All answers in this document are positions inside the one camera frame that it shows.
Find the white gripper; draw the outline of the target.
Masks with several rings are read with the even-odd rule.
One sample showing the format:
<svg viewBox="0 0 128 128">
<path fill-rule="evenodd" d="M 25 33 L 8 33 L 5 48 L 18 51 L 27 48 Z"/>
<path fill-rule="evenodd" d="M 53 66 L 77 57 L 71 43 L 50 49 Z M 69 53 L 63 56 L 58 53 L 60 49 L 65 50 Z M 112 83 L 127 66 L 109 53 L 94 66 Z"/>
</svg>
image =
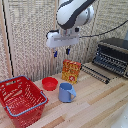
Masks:
<svg viewBox="0 0 128 128">
<path fill-rule="evenodd" d="M 51 30 L 46 35 L 47 41 L 46 45 L 49 48 L 56 48 L 61 46 L 70 46 L 77 44 L 79 42 L 79 36 L 77 33 L 68 35 L 68 34 L 61 34 L 59 30 Z M 66 54 L 70 54 L 70 47 L 66 48 Z M 54 49 L 53 51 L 54 58 L 57 57 L 58 51 Z"/>
</svg>

